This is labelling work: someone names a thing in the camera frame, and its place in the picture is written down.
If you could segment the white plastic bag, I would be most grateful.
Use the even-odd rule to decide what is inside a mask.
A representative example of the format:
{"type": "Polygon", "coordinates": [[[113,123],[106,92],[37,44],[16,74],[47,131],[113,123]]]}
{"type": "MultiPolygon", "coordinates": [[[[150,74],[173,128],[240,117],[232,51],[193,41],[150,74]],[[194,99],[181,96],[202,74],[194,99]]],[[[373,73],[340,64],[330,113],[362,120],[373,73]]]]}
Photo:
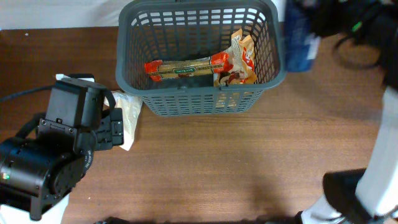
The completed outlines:
{"type": "Polygon", "coordinates": [[[109,109],[121,108],[123,111],[124,144],[119,146],[129,151],[134,143],[135,131],[143,101],[138,96],[121,91],[109,91],[105,93],[104,104],[109,109]]]}

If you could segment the orange snack bag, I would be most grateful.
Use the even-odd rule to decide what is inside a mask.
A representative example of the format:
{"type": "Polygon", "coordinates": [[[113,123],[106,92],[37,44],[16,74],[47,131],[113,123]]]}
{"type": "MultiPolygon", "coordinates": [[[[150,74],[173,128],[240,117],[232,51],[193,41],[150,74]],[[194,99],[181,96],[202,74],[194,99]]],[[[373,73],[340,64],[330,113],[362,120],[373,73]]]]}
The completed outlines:
{"type": "Polygon", "coordinates": [[[224,53],[229,55],[229,65],[213,75],[213,86],[248,85],[257,80],[255,73],[255,45],[250,35],[243,36],[239,29],[231,35],[231,46],[224,53]]]}

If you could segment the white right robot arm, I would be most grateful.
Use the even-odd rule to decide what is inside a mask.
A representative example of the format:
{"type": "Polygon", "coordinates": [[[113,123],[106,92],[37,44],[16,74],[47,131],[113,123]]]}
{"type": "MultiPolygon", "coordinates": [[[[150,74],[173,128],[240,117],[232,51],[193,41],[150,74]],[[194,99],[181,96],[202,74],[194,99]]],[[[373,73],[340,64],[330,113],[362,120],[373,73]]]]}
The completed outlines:
{"type": "Polygon", "coordinates": [[[384,72],[381,125],[369,165],[328,172],[323,195],[284,223],[384,223],[397,218],[397,1],[296,1],[319,37],[344,33],[378,49],[384,72]]]}

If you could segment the grey plastic basket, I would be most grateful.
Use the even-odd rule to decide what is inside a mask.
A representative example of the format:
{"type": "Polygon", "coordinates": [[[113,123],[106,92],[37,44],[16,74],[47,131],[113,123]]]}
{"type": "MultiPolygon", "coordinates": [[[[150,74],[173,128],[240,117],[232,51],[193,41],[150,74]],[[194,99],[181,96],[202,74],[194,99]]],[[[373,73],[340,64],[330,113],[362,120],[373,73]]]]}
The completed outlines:
{"type": "Polygon", "coordinates": [[[157,115],[240,113],[284,81],[284,46],[275,4],[258,1],[133,1],[119,15],[116,81],[157,115]],[[254,39],[252,85],[215,87],[213,77],[153,81],[144,65],[185,61],[227,49],[242,30],[254,39]]]}

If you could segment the blue carton box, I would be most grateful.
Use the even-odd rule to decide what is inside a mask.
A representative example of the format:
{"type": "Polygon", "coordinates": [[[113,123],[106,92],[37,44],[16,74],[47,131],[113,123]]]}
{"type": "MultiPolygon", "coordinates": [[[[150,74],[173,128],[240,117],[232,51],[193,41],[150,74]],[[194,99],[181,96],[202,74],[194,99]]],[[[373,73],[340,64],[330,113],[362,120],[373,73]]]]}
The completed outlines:
{"type": "Polygon", "coordinates": [[[283,33],[287,71],[311,70],[317,56],[320,37],[312,32],[310,18],[300,1],[286,1],[283,33]]]}

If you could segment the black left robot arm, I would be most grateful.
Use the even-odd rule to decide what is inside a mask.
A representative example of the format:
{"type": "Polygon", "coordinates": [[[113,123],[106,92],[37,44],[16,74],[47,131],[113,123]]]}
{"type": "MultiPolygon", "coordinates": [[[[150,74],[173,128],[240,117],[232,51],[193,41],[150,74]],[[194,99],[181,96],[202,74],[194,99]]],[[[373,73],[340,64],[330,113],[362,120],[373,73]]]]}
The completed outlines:
{"type": "Polygon", "coordinates": [[[61,223],[96,151],[124,143],[123,111],[104,85],[63,78],[46,112],[1,143],[1,223],[61,223]]]}

